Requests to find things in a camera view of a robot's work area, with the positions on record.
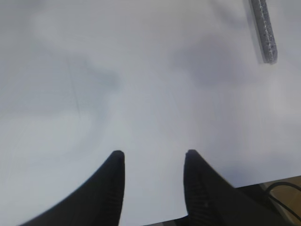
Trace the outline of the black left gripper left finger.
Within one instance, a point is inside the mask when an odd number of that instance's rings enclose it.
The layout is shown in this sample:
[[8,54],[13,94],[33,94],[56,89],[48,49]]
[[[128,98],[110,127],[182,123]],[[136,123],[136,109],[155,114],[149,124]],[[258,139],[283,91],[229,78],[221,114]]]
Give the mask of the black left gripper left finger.
[[26,226],[117,226],[125,189],[125,156],[114,151],[77,190]]

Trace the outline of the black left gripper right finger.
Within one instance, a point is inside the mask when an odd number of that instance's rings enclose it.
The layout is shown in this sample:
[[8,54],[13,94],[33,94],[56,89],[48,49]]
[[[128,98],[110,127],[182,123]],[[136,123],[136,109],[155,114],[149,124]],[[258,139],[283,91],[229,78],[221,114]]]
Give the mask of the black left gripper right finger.
[[223,179],[196,150],[185,155],[183,187],[191,226],[288,226]]

